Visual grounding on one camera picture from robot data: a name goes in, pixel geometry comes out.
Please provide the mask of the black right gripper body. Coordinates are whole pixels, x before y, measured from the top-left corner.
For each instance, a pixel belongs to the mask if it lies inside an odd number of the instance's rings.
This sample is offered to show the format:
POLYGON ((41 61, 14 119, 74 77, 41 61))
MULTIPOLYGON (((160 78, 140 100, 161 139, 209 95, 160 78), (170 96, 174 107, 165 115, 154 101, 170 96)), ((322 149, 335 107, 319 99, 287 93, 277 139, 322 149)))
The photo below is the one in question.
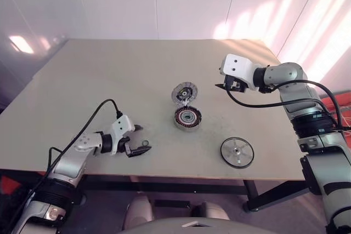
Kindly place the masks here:
POLYGON ((224 79, 224 89, 230 92, 245 92, 246 83, 234 76, 226 75, 224 79))

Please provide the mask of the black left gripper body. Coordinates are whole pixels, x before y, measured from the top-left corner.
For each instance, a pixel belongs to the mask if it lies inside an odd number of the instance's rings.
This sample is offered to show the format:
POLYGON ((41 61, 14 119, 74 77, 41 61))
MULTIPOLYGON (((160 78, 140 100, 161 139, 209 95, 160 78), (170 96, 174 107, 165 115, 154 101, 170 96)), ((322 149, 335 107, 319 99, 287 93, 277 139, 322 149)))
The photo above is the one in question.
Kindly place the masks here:
POLYGON ((131 156, 132 150, 129 146, 129 142, 130 142, 130 137, 123 137, 120 140, 120 153, 125 153, 127 155, 127 157, 131 156))

